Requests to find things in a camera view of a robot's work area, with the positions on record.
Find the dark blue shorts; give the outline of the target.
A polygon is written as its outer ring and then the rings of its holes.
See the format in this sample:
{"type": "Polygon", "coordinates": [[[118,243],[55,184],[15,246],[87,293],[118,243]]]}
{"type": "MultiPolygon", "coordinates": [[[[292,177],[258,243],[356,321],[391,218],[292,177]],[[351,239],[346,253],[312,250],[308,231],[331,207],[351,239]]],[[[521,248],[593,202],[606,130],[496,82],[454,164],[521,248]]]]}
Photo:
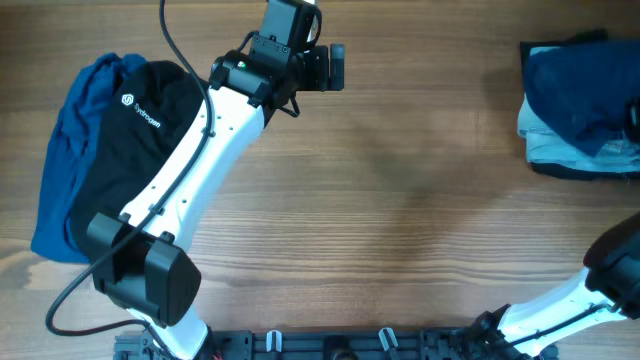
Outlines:
{"type": "Polygon", "coordinates": [[[571,146],[594,156],[610,141],[639,143],[639,126],[629,114],[639,100],[637,40],[538,52],[523,72],[531,109],[571,146]]]}

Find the black polo shirt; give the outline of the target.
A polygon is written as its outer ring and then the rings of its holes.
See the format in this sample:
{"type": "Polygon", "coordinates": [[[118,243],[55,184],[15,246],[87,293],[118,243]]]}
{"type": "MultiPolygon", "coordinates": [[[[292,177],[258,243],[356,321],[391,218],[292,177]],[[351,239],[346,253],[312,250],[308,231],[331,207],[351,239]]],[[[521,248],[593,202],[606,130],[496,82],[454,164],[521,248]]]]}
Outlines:
{"type": "Polygon", "coordinates": [[[91,220],[118,217],[152,181],[191,127],[207,87],[170,61],[147,62],[123,80],[102,115],[96,156],[70,211],[72,239],[84,255],[91,220]]]}

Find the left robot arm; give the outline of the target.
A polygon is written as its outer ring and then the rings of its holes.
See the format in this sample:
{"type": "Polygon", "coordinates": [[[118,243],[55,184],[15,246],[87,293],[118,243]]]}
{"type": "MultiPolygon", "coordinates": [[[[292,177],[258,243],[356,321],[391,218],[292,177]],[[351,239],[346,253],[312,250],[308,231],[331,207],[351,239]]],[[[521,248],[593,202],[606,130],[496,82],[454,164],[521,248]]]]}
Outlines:
{"type": "Polygon", "coordinates": [[[183,57],[138,68],[104,114],[96,158],[71,211],[94,287],[130,313],[163,356],[207,355],[193,302],[193,234],[235,161],[301,91],[339,91],[344,49],[318,40],[312,1],[270,0],[261,27],[207,79],[183,57]]]}

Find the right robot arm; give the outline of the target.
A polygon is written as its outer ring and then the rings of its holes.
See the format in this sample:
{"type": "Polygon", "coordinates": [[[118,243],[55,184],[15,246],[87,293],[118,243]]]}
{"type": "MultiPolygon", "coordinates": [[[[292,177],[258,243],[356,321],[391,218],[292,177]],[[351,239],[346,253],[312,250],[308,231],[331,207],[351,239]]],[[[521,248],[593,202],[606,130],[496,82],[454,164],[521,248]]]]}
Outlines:
{"type": "MultiPolygon", "coordinates": [[[[594,155],[571,145],[524,103],[518,134],[526,160],[538,172],[563,179],[623,179],[639,175],[639,101],[624,103],[613,130],[594,155]]],[[[639,316],[639,218],[632,216],[601,235],[582,268],[558,287],[520,304],[482,314],[472,339],[503,359],[533,358],[552,343],[600,323],[639,316]]]]}

